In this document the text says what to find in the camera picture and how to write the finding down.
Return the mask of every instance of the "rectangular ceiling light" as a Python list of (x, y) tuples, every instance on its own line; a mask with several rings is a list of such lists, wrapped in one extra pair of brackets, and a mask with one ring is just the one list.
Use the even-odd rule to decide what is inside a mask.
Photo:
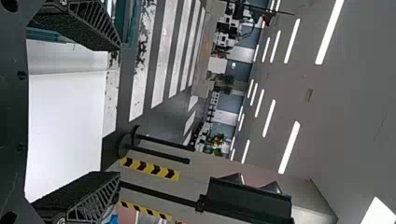
[(247, 98), (250, 98), (251, 88), (253, 88), (253, 83), (254, 83), (254, 79), (251, 79), (250, 87), (248, 88), (248, 92), (247, 92)]
[(239, 122), (238, 132), (241, 132), (241, 130), (242, 130), (242, 125), (244, 124), (244, 119), (245, 119), (245, 113), (242, 114), (241, 122)]
[(294, 41), (295, 41), (296, 36), (297, 36), (297, 31), (298, 31), (298, 28), (300, 27), (300, 21), (301, 20), (298, 19), (296, 21), (296, 23), (294, 24), (294, 29), (293, 29), (293, 33), (291, 33), (291, 38), (290, 38), (290, 42), (289, 42), (289, 46), (288, 46), (288, 51), (286, 52), (285, 63), (289, 62), (291, 50), (293, 49)]
[(265, 121), (264, 131), (262, 131), (263, 138), (265, 138), (265, 136), (267, 136), (268, 128), (270, 127), (271, 119), (274, 114), (275, 105), (276, 105), (276, 100), (273, 100), (271, 103), (270, 111), (268, 112), (267, 121)]
[(282, 32), (281, 32), (280, 30), (277, 32), (276, 40), (275, 40), (275, 44), (274, 44), (274, 48), (273, 48), (273, 52), (272, 52), (271, 59), (270, 59), (270, 63), (273, 63), (273, 62), (274, 62), (274, 58), (275, 58), (275, 54), (276, 54), (276, 49), (277, 49), (277, 44), (279, 43), (279, 38), (280, 38), (280, 34), (281, 34), (281, 33), (282, 33)]
[(233, 161), (233, 156), (235, 155), (235, 148), (233, 149), (233, 152), (231, 153), (231, 161)]
[(272, 0), (272, 3), (271, 3), (271, 6), (270, 6), (270, 9), (272, 10), (272, 9), (274, 9), (274, 6), (275, 6), (275, 0)]
[(233, 144), (235, 143), (235, 137), (233, 137), (233, 141), (231, 142), (230, 150), (233, 150)]
[(241, 163), (244, 164), (248, 154), (248, 148), (250, 147), (250, 140), (247, 140), (247, 144), (245, 146), (244, 156), (242, 157)]
[(280, 0), (277, 0), (275, 11), (279, 11), (279, 7), (280, 7)]
[(260, 45), (257, 45), (256, 46), (256, 51), (254, 52), (254, 58), (253, 58), (253, 62), (254, 63), (256, 62), (256, 59), (257, 59), (257, 53), (259, 52), (259, 47), (260, 47)]
[(241, 110), (239, 111), (238, 122), (241, 121), (242, 111), (244, 111), (244, 107), (243, 106), (241, 106)]
[(245, 185), (245, 178), (243, 175), (241, 175), (241, 180), (242, 180), (242, 184)]
[(254, 91), (253, 91), (253, 95), (251, 96), (250, 106), (253, 106), (254, 98), (256, 98), (256, 93), (257, 93), (257, 87), (258, 87), (258, 85), (259, 85), (259, 83), (256, 83), (256, 85), (254, 85)]
[(381, 200), (375, 197), (361, 224), (394, 224), (395, 222), (396, 215)]
[(257, 108), (256, 108), (256, 113), (254, 114), (254, 118), (257, 118), (260, 113), (260, 108), (262, 107), (262, 98), (264, 97), (265, 90), (262, 89), (262, 92), (260, 93), (260, 98), (259, 102), (257, 103)]
[(268, 37), (267, 44), (265, 45), (264, 54), (262, 55), (262, 63), (265, 62), (265, 58), (267, 57), (268, 48), (270, 46), (271, 37)]
[(332, 34), (334, 33), (335, 25), (340, 17), (341, 9), (343, 8), (345, 0), (335, 0), (334, 9), (332, 10), (332, 15), (330, 16), (329, 24), (327, 25), (326, 33), (323, 36), (322, 43), (318, 52), (316, 65), (322, 65), (324, 57), (326, 56), (327, 49), (329, 48), (330, 41), (332, 40)]
[(286, 167), (290, 159), (291, 152), (294, 148), (294, 143), (296, 142), (298, 132), (300, 131), (301, 124), (298, 121), (294, 122), (293, 129), (291, 130), (289, 142), (286, 145), (285, 154), (283, 154), (282, 162), (280, 163), (279, 170), (277, 171), (280, 175), (285, 174)]

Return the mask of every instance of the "blue panel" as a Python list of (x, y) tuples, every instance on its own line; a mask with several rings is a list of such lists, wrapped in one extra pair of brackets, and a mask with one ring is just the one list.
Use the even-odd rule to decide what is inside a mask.
[(242, 63), (234, 60), (228, 60), (225, 74), (233, 75), (237, 81), (248, 82), (251, 67), (251, 63)]
[[(251, 32), (251, 26), (242, 26), (242, 34), (248, 34)], [(236, 46), (244, 47), (248, 49), (256, 49), (257, 44), (259, 43), (260, 34), (262, 33), (262, 29), (253, 28), (253, 33), (251, 36), (247, 37), (246, 39), (240, 40)]]
[(239, 95), (226, 95), (224, 93), (220, 94), (218, 110), (224, 110), (227, 112), (239, 114), (239, 110), (242, 106), (244, 97)]
[(233, 133), (235, 132), (235, 127), (228, 125), (228, 124), (223, 124), (223, 123), (216, 123), (213, 122), (213, 128), (212, 128), (212, 133), (211, 135), (216, 135), (218, 133), (224, 133), (225, 138), (233, 138)]

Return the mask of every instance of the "white ceiling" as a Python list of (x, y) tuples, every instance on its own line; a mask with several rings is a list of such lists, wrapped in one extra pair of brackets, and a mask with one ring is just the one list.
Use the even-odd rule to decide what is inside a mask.
[[(361, 223), (374, 196), (396, 211), (396, 1), (345, 0), (327, 56), (315, 65), (335, 0), (282, 0), (279, 15), (261, 37), (251, 77), (265, 89), (259, 117), (257, 100), (244, 103), (247, 114), (237, 133), (234, 156), (277, 171), (295, 120), (301, 130), (286, 175), (312, 178), (338, 223)], [(300, 30), (288, 64), (284, 57), (296, 19)], [(261, 63), (268, 36), (269, 57), (281, 29), (274, 63)], [(313, 88), (311, 102), (305, 101)], [(271, 101), (276, 109), (268, 135), (262, 129)]]

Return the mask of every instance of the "white wall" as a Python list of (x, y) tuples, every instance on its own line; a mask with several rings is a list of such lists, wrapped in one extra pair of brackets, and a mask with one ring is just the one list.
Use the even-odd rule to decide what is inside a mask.
[(29, 202), (100, 169), (107, 52), (28, 40)]
[[(277, 171), (293, 122), (299, 120), (302, 128), (286, 175), (313, 178), (340, 224), (361, 223), (374, 196), (396, 212), (396, 28), (389, 10), (396, 2), (346, 0), (323, 66), (314, 63), (334, 0), (311, 1), (310, 7), (300, 7), (302, 2), (282, 1), (281, 10), (297, 15), (278, 16), (276, 27), (261, 38), (263, 46), (282, 29), (275, 62), (255, 64), (253, 76), (266, 90), (261, 117), (254, 119), (255, 107), (247, 107), (244, 125), (250, 129), (237, 136), (235, 159), (242, 157), (249, 137), (246, 163)], [(300, 30), (285, 65), (297, 18)], [(310, 103), (304, 101), (308, 88), (314, 89)], [(274, 98), (274, 118), (262, 139)]]

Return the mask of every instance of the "metal frame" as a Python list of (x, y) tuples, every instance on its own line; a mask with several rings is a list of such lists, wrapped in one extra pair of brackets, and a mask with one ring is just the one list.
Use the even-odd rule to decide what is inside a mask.
[(106, 185), (90, 194), (81, 202), (71, 207), (66, 212), (66, 220), (68, 222), (87, 222), (96, 223), (100, 220), (107, 208), (113, 203), (120, 183), (120, 177), (114, 177)]
[(24, 197), (28, 152), (29, 71), (26, 25), (45, 0), (0, 2), (0, 218), (15, 214), (14, 223), (44, 223)]

